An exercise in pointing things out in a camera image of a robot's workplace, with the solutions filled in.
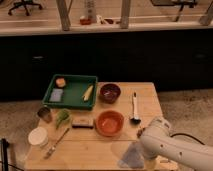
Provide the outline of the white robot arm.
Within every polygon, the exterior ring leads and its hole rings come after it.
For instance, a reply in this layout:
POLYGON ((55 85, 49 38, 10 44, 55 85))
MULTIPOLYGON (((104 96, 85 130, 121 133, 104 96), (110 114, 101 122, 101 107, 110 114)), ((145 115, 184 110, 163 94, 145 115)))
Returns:
POLYGON ((155 117, 140 136, 143 156, 158 155, 197 171, 213 171, 213 147, 194 144, 170 136, 171 124, 164 117, 155 117))

